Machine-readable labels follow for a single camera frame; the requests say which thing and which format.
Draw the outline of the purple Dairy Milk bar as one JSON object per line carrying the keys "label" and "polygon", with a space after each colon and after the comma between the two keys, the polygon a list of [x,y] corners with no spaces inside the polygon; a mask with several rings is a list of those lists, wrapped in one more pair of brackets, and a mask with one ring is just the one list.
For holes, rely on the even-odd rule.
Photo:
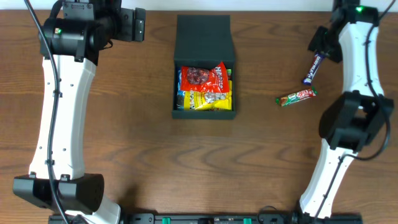
{"label": "purple Dairy Milk bar", "polygon": [[325,59],[325,56],[321,53],[315,53],[312,65],[310,67],[310,70],[308,71],[307,75],[303,79],[303,84],[304,85],[311,85],[312,81],[317,73],[317,70],[319,69],[320,64],[323,62]]}

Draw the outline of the red green KitKat bar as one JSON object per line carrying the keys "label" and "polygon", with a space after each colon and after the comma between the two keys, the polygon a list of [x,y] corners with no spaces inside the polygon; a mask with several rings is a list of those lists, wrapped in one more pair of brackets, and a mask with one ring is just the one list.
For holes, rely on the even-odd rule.
{"label": "red green KitKat bar", "polygon": [[299,101],[303,101],[309,98],[313,98],[318,95],[318,92],[314,87],[307,88],[305,90],[298,91],[296,93],[291,93],[286,96],[282,96],[275,99],[275,103],[281,107],[292,105]]}

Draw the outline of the black box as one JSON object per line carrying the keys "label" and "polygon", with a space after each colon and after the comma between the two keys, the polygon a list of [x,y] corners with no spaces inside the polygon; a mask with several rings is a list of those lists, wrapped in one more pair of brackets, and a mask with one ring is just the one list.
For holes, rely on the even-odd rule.
{"label": "black box", "polygon": [[174,51],[174,119],[234,119],[236,94],[232,93],[230,111],[180,110],[183,98],[178,96],[178,70],[182,66],[211,69],[223,62],[231,70],[235,81],[235,52],[230,29],[229,15],[178,15]]}

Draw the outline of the red Hacks candy bag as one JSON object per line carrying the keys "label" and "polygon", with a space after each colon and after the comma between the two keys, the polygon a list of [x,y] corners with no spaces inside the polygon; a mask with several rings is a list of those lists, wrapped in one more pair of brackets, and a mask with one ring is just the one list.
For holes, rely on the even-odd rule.
{"label": "red Hacks candy bag", "polygon": [[229,80],[224,63],[221,62],[211,70],[183,66],[180,89],[201,93],[229,93]]}

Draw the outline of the blue Oreo pack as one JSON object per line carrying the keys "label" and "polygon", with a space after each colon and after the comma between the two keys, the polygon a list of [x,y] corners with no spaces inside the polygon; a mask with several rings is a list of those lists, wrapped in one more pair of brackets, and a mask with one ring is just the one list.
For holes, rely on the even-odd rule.
{"label": "blue Oreo pack", "polygon": [[177,75],[178,75],[178,81],[177,81],[176,107],[178,110],[184,110],[185,91],[181,90],[181,83],[182,83],[182,68],[181,67],[178,69]]}

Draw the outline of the green Haribo gummy bag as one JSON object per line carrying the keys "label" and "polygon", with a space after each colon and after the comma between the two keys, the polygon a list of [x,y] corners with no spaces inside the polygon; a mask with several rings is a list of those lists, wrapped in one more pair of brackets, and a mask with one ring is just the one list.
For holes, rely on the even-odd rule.
{"label": "green Haribo gummy bag", "polygon": [[232,80],[232,69],[227,69],[228,80]]}

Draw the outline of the yellow nuts bag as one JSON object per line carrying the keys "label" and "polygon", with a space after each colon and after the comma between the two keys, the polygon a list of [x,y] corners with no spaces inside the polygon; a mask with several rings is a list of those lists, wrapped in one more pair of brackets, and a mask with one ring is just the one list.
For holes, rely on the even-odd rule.
{"label": "yellow nuts bag", "polygon": [[232,110],[232,87],[233,82],[228,81],[228,93],[201,93],[195,91],[182,91],[182,109],[183,110]]}

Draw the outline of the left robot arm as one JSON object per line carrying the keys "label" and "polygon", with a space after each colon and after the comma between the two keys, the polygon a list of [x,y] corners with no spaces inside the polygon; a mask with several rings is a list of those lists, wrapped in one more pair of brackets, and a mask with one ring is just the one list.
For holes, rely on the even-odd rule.
{"label": "left robot arm", "polygon": [[115,40],[142,42],[145,22],[143,8],[126,9],[120,1],[57,1],[37,24],[45,81],[39,139],[13,192],[53,211],[50,223],[133,222],[105,196],[104,177],[86,172],[83,135],[100,51]]}

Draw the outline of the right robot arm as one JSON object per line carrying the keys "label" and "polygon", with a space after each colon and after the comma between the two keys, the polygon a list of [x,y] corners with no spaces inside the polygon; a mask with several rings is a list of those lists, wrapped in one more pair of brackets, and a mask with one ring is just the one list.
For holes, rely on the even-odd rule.
{"label": "right robot arm", "polygon": [[376,52],[384,15],[359,1],[334,1],[331,26],[320,26],[308,46],[343,64],[343,90],[322,114],[320,157],[291,223],[362,222],[360,215],[334,215],[331,210],[349,165],[375,159],[391,137],[394,102],[384,96]]}

